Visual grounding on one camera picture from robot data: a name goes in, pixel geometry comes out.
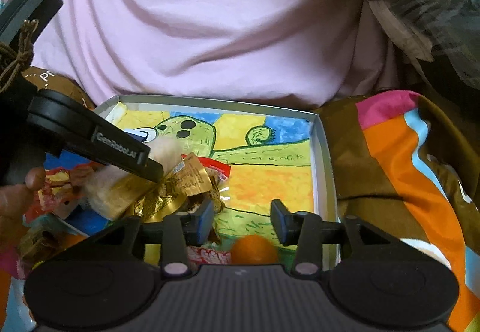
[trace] brown cord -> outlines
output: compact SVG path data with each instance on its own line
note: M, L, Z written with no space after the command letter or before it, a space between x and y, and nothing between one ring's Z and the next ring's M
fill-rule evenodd
M38 27L38 20L25 20L20 29L18 53L0 42L0 94L4 93L18 73L30 67L33 59L32 36Z

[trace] ribbed black surface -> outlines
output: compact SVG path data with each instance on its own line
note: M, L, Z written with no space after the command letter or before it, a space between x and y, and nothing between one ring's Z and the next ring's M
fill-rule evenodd
M172 281L139 317L111 332L367 332L333 306L315 282L294 279L280 266L204 266ZM41 327L37 332L53 332ZM445 326L425 332L447 332Z

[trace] orange ball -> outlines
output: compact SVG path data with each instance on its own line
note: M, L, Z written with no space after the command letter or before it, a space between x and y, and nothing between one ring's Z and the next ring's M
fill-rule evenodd
M257 234L238 239L230 250L232 264L277 264L278 253L273 244Z

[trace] round black disc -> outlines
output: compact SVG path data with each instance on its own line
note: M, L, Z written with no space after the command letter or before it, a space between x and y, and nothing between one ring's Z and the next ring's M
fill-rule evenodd
M344 260L330 289L347 311L378 326L416 328L445 321L458 298L455 275L436 261Z
M154 287L153 272L141 261L52 261L30 274L25 298L42 324L95 329L138 311Z

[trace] colorful painting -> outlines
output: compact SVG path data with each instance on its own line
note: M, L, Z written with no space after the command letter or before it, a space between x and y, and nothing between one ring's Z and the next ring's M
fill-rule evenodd
M184 153L231 165L230 200L216 216L222 237L256 233L280 246L269 217L271 200L281 199L291 211L314 211L306 119L129 110L115 124L145 133L147 140L175 136Z

